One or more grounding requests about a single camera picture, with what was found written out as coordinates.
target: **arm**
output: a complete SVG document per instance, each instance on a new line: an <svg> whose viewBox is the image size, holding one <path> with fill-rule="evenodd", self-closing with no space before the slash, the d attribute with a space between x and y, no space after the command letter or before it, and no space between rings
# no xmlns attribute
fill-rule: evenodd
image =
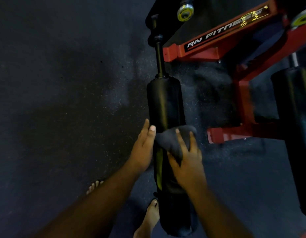
<svg viewBox="0 0 306 238"><path fill-rule="evenodd" d="M103 237L129 197L140 174L149 166L156 128L146 120L130 158L123 167L82 200L48 224L37 237Z"/></svg>
<svg viewBox="0 0 306 238"><path fill-rule="evenodd" d="M221 204L207 186L201 151L190 132L190 151L176 130L179 144L183 152L183 160L179 166L174 157L168 154L177 182L187 192L193 203L199 220L209 238L252 238L253 235L238 218Z"/></svg>

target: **person's right arm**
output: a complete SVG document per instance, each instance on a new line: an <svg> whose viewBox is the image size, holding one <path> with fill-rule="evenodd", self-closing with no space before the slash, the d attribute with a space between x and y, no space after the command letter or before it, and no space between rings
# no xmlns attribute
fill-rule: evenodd
<svg viewBox="0 0 306 238"><path fill-rule="evenodd" d="M189 151L178 129L176 134L183 152L183 160L179 166L174 157L168 153L169 163L177 182L187 192L193 203L207 236L209 238L252 238L251 232L209 190L201 161L201 151L197 147L193 133L190 133Z"/></svg>

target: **forearm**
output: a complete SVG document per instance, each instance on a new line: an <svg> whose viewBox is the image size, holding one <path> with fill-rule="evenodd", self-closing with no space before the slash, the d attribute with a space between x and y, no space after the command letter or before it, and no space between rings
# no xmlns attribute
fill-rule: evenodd
<svg viewBox="0 0 306 238"><path fill-rule="evenodd" d="M129 197L139 169L128 160L88 196L62 212L40 237L95 237L100 235Z"/></svg>
<svg viewBox="0 0 306 238"><path fill-rule="evenodd" d="M207 188L206 181L187 193L209 238L252 238L238 218Z"/></svg>

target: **gym machine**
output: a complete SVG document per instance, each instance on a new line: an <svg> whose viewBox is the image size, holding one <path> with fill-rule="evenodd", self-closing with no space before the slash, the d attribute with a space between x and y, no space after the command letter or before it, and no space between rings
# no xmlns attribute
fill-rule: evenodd
<svg viewBox="0 0 306 238"><path fill-rule="evenodd" d="M151 29L148 44L155 47L158 69L147 85L151 124L158 133L186 124L180 82L166 73L164 61L225 60L233 79L240 126L209 128L209 143L246 137L285 140L300 208L306 215L306 68L299 66L295 53L306 45L306 0L268 0L183 44L163 47L191 19L201 2L156 0L146 18L146 26ZM277 27L283 30L280 38L258 53L262 44L271 43ZM258 32L271 33L253 41ZM271 78L279 120L259 123L253 114L249 81L287 56L291 68ZM157 144L153 159L161 225L168 234L185 237L197 227L195 210L176 182L166 151Z"/></svg>

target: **person's right hand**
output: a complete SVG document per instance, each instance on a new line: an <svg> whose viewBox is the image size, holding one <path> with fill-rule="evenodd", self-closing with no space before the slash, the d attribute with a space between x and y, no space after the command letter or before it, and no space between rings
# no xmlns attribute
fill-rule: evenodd
<svg viewBox="0 0 306 238"><path fill-rule="evenodd" d="M176 129L176 135L180 144L183 159L181 165L177 163L175 158L168 152L168 160L173 169L175 178L179 185L187 192L188 189L196 188L196 186L206 185L206 175L201 159L202 154L198 149L196 139L192 132L190 134L190 150L188 151L183 138L180 135L178 129Z"/></svg>

